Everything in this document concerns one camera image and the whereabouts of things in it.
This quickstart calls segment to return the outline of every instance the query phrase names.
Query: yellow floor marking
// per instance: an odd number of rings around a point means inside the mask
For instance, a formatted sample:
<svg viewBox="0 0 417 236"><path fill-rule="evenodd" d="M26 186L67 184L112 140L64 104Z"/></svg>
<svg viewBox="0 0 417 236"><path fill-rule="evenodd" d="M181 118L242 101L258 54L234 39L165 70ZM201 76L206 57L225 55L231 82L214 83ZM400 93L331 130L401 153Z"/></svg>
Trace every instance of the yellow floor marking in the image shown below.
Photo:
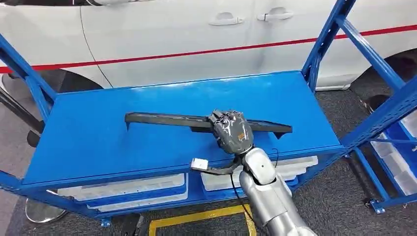
<svg viewBox="0 0 417 236"><path fill-rule="evenodd" d="M252 212L250 211L249 205L245 204L245 207L248 210L249 214L252 216ZM178 224L205 220L205 219L212 219L212 218L216 218L220 216L233 215L237 213L245 214L245 220L248 226L249 235L255 236L256 235L255 225L252 222L252 220L249 218L249 216L246 214L242 206L231 206L231 207L225 207L225 208L216 209L216 210L208 210L208 211L194 213L194 214L175 216L175 217L170 217L170 218L165 218L165 219L160 219L160 220L152 220L149 224L149 236L155 236L156 229L160 227L178 225Z"/></svg>

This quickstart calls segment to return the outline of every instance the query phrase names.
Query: black cable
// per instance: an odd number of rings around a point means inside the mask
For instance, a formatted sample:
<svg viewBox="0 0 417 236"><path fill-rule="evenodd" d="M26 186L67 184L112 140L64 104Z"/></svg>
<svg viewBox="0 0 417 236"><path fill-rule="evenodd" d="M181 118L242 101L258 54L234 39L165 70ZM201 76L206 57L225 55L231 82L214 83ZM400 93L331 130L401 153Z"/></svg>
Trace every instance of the black cable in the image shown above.
<svg viewBox="0 0 417 236"><path fill-rule="evenodd" d="M278 149L276 149L276 162L275 162L275 170L276 170L276 165L278 164L278 159L279 159L279 153L278 153Z"/></svg>
<svg viewBox="0 0 417 236"><path fill-rule="evenodd" d="M249 214L248 210L246 209L245 205L243 204L242 199L239 197L239 194L236 191L235 183L233 183L233 174L230 174L230 180L232 181L233 190L235 191L235 194L236 194L236 197L238 198L239 203L242 205L243 209L245 210L246 214L249 216L250 220L252 220L256 229L262 232L263 234L268 235L268 233L255 222L255 220L252 218L252 216Z"/></svg>

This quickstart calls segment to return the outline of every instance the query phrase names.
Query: round metal base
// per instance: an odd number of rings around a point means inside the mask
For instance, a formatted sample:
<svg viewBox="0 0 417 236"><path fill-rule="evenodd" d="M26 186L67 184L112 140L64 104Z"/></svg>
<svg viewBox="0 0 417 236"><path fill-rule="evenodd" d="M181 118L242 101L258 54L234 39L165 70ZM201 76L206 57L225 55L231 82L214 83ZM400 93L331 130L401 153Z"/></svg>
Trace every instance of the round metal base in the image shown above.
<svg viewBox="0 0 417 236"><path fill-rule="evenodd" d="M35 200L26 199L25 213L31 222L46 223L60 219L67 211Z"/></svg>

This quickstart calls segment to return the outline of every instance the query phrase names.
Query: blue shelf frame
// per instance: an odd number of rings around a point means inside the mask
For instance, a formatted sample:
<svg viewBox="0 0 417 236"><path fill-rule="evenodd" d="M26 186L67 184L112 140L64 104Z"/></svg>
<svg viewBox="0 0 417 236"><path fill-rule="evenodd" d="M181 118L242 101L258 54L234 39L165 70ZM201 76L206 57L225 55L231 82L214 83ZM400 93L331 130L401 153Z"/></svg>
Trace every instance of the blue shelf frame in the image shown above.
<svg viewBox="0 0 417 236"><path fill-rule="evenodd" d="M416 154L411 151L412 147L415 147L417 145L416 138L409 133L409 131L403 126L403 124L400 121L392 124L387 129L385 129L384 134L387 137L387 139L371 138L368 141L391 143L398 150L398 152L401 154L404 160L410 165L413 174L416 175L416 162L413 160L413 158L416 157ZM362 166L368 173L378 193L382 197L382 199L380 200L372 199L370 201L370 205L373 207L377 214L384 213L386 207L417 201L417 193L411 195L406 195L404 193L404 191L396 182L391 170L388 168L384 160L379 156L379 154L373 147L372 152L374 156L376 157L379 165L382 167L389 180L393 184L394 188L396 189L397 196L395 197L389 196L381 181L378 179L375 172L373 171L368 161L364 157L361 150L359 148L355 148L354 151L356 153L356 156L358 157L359 162L362 164Z"/></svg>
<svg viewBox="0 0 417 236"><path fill-rule="evenodd" d="M383 105L381 105L373 114L371 114L366 120L364 120L355 130L347 134L340 140L340 143L344 148L340 148L337 153L318 150L317 154L321 154L319 157L320 162L318 165L307 169L305 174L298 176L298 184L293 187L298 187L306 184L311 178L317 175L324 168L332 164L338 158L349 154L352 151L358 153L361 159L363 155L358 152L358 147L376 135L383 132L391 124L397 122L405 114L412 111L417 106L417 76L414 77L407 84L393 71L393 69L381 58L369 43L360 35L355 27L346 19L350 10L352 9L355 0L337 0L333 10L331 11L329 18L325 22L325 25L315 42L312 51L310 52L305 65L301 69L301 73L306 80L311 92L315 92L317 83L318 72L322 58L325 56L326 51L331 45L337 32L342 29L347 37L353 42L353 44L359 49L359 51L369 60L376 71L387 82L387 84L395 91L394 95L390 97ZM12 71L25 80L27 83L36 104L40 110L42 118L47 122L48 115L51 111L51 106L45 99L43 92L45 92L52 100L55 100L57 93L31 68L31 66L13 49L13 47L0 35L0 59L2 59ZM366 168L370 175L375 175L371 168ZM200 186L201 180L196 178L194 181L189 182L189 187ZM199 194L191 194L191 197L186 201L174 202L169 204L161 204L149 207L136 207L125 210L117 210L111 212L98 212L97 210L88 209L85 204L79 204L76 201L60 197L53 193L45 191L46 187L51 186L33 186L31 188L24 187L21 180L17 179L13 175L0 171L0 187L3 190L11 193L25 196L40 202L44 202L59 208L66 209L71 212L76 212L88 217L102 218L108 220L108 217L113 215L127 214L130 212L153 210L168 207L178 207L190 204L199 204L206 201L202 201ZM389 196L383 194L384 199L388 199ZM383 209L384 207L392 204L402 203L404 201L414 201L417 195L404 196L398 199L392 199L390 201L375 202L375 209ZM210 201L221 201L229 198L210 199Z"/></svg>

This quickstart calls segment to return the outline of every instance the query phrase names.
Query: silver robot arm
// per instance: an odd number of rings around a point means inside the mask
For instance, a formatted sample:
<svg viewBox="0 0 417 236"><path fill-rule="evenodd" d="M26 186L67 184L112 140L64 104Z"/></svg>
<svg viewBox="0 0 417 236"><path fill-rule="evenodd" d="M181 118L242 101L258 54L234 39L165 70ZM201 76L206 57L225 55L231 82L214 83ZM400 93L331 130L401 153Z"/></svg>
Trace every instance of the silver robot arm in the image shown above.
<svg viewBox="0 0 417 236"><path fill-rule="evenodd" d="M298 214L290 189L262 149L251 149L243 166L240 185L270 235L316 235Z"/></svg>
<svg viewBox="0 0 417 236"><path fill-rule="evenodd" d="M243 113L215 110L208 120L218 145L227 153L233 153L235 159L229 166L216 169L208 167L207 160L194 158L191 169L212 175L229 175L242 164L240 185L270 235L315 235L298 214L290 189L268 155L253 146L252 129Z"/></svg>

